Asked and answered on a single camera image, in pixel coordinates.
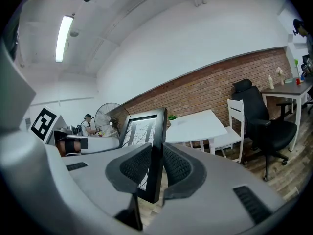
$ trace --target white table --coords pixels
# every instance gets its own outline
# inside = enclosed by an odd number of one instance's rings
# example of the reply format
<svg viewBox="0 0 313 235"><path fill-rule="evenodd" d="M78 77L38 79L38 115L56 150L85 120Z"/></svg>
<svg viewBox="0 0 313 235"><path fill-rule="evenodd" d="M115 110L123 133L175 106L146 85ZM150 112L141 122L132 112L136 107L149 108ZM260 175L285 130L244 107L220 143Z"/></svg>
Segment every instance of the white table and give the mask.
<svg viewBox="0 0 313 235"><path fill-rule="evenodd" d="M300 128L300 120L301 120L301 106L302 106L302 98L308 93L308 90L312 87L312 81L308 79L308 81L301 83L301 85L296 85L295 81L291 83L287 83L280 86L275 86L273 90L266 89L261 91L262 98L267 107L267 96L274 96L274 97L283 97L283 98L291 98L296 99L297 103L297 111L296 111L296 119L295 124L297 125L297 132L295 133L293 140L290 143L289 151L293 151L295 143L297 142L299 128Z"/></svg>
<svg viewBox="0 0 313 235"><path fill-rule="evenodd" d="M174 120L166 131L167 143L185 143L200 141L204 151L203 140L209 139L210 152L215 154L214 138L227 134L225 127L211 110L198 112Z"/></svg>

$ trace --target brick wall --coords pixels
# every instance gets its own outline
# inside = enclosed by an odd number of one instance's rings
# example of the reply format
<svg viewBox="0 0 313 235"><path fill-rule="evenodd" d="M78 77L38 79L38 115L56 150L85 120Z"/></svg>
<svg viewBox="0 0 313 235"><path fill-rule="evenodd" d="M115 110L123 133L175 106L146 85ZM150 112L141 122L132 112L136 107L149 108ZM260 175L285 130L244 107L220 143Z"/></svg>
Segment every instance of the brick wall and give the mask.
<svg viewBox="0 0 313 235"><path fill-rule="evenodd" d="M211 109L222 124L228 126L226 100L234 92L232 83L248 78L261 91L269 87L268 75L271 75L274 84L280 83L275 71L277 67L284 71L285 78L291 77L283 48L232 58L161 85L125 103L124 107L130 114L166 107L168 115L178 117ZM280 107L275 104L281 100L267 98L271 118L279 116Z"/></svg>

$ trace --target wooden floor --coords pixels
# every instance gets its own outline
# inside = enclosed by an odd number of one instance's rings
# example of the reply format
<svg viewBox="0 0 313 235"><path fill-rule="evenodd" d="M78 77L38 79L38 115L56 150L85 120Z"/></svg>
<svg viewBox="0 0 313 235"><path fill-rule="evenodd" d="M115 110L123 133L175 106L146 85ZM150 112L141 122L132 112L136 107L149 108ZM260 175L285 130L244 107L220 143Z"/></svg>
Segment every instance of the wooden floor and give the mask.
<svg viewBox="0 0 313 235"><path fill-rule="evenodd" d="M285 120L294 122L295 114L289 115ZM307 109L302 110L301 125L298 142L293 152L287 148L280 151L281 154L289 157L287 165L281 164L282 159L272 157L270 160L268 185L276 190L286 201L298 195L305 187L313 168L313 113L309 116ZM251 153L251 140L245 139L244 153ZM238 157L238 146L233 150L228 150L226 155L230 158ZM265 157L248 162L245 168L251 171L256 177L262 179L265 173ZM143 199L139 199L140 216L144 229L151 223L153 218L161 212L163 203L163 193L168 187L167 176L163 170L160 200L151 204Z"/></svg>

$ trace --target potted plant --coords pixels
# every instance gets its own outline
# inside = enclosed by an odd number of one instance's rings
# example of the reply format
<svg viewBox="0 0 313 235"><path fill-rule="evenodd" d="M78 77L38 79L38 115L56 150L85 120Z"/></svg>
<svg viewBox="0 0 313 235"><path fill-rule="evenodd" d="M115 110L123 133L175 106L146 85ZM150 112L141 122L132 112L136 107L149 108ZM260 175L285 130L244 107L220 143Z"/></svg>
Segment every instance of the potted plant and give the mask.
<svg viewBox="0 0 313 235"><path fill-rule="evenodd" d="M176 115L173 115L173 114L170 114L168 116L168 120L170 121L171 125L174 124L174 120L177 119L177 116Z"/></svg>

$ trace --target white chair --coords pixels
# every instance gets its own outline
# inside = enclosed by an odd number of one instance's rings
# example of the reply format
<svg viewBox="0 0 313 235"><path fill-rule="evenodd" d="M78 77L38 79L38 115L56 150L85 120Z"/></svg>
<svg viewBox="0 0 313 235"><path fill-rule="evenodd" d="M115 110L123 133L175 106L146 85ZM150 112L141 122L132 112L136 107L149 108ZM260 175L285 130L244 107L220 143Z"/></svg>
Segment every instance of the white chair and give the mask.
<svg viewBox="0 0 313 235"><path fill-rule="evenodd" d="M245 111L244 111L244 101L235 101L227 99L228 104L228 112L229 112L229 125L226 127L227 134L218 136L214 138L214 144L216 150L221 150L223 156L226 158L224 153L224 149L226 148L233 148L234 143L240 142L240 152L239 158L234 159L233 161L240 163L241 156L243 153L243 146L244 146L244 131L245 131ZM232 128L232 118L237 119L241 122L241 133L240 136L235 132Z"/></svg>

